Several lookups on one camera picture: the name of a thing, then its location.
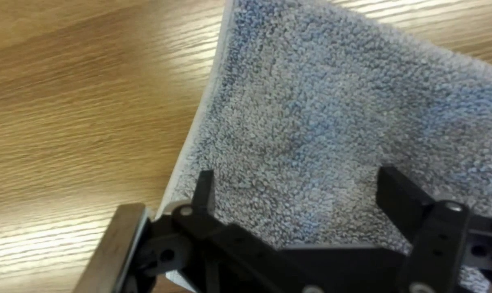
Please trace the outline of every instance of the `towel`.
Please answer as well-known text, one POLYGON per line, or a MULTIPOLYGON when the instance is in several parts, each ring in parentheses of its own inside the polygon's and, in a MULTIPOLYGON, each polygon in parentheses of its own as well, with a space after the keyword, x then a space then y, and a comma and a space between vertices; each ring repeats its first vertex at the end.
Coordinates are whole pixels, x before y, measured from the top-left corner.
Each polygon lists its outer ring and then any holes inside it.
POLYGON ((492 65, 324 0, 228 1, 163 206, 214 169, 217 218, 272 245, 408 252, 375 203, 383 164, 491 216, 492 65))

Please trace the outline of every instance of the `wood grain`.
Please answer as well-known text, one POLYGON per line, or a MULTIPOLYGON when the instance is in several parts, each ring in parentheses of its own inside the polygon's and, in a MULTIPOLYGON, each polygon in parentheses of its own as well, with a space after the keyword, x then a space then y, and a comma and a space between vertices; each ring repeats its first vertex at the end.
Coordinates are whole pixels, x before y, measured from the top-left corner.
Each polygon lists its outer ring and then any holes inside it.
MULTIPOLYGON (((492 62, 492 0, 339 0, 492 62)), ((152 210, 223 0, 0 0, 0 291, 72 291, 121 203, 152 210)))

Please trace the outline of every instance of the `black plastic part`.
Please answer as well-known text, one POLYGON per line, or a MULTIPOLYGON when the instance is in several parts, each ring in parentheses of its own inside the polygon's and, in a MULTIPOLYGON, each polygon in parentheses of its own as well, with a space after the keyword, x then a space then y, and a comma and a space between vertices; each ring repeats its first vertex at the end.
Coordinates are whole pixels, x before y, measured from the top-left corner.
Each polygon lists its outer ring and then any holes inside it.
POLYGON ((396 167, 385 166, 378 171, 377 203, 409 242, 414 242, 435 200, 396 167))
POLYGON ((411 255, 380 247, 276 250, 212 216, 214 172, 204 171, 188 205, 192 213, 179 206, 145 229, 129 288, 137 283, 139 291, 150 291, 155 275, 166 270, 179 270, 201 293, 302 293, 310 285, 336 293, 398 293, 412 283, 465 293, 461 263, 482 268, 492 280, 492 219, 432 200, 391 166, 378 172, 377 203, 412 242, 411 255))
POLYGON ((469 218, 469 208, 465 205, 455 202, 434 205, 399 273, 403 291, 414 283, 427 285, 434 291, 456 291, 469 218))

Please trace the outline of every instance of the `screw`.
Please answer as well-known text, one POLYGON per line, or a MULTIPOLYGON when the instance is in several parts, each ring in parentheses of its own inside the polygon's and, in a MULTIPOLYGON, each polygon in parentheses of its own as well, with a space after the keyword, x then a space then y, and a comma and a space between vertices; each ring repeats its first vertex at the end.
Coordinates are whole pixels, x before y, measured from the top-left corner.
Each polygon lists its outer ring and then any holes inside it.
POLYGON ((445 206, 450 208, 455 213, 460 213, 463 210, 458 202, 447 202, 445 206))
POLYGON ((181 208, 181 215, 183 216, 191 216, 194 213, 194 208, 192 206, 183 206, 181 208))
POLYGON ((324 293, 324 289, 321 289, 320 286, 316 285, 307 285, 302 293, 324 293))
POLYGON ((427 283, 411 283, 409 293, 437 293, 427 283))

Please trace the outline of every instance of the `gray towel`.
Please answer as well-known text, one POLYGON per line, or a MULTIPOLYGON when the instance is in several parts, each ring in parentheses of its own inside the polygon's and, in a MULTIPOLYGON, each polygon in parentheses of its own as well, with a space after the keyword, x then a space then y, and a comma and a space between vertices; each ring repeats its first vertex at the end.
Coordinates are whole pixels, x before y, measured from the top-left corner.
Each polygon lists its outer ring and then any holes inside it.
POLYGON ((492 215, 492 65, 321 0, 228 3, 163 203, 215 169, 217 216, 274 245, 408 250, 375 205, 381 164, 492 215))

